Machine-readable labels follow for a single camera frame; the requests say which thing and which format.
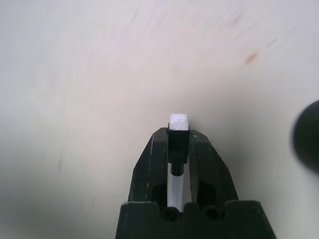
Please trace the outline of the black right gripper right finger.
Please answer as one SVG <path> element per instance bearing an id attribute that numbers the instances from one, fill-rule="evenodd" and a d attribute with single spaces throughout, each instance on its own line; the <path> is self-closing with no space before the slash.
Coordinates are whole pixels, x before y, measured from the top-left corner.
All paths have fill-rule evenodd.
<path id="1" fill-rule="evenodd" d="M 189 135 L 191 199 L 195 203 L 225 203 L 238 200 L 228 167 L 204 134 Z"/>

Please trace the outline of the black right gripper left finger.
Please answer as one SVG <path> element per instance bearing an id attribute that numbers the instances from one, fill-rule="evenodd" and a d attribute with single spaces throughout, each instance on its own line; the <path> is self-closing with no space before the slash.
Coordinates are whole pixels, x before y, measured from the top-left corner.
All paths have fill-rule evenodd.
<path id="1" fill-rule="evenodd" d="M 167 128 L 154 132 L 134 169 L 128 201 L 167 202 Z"/>

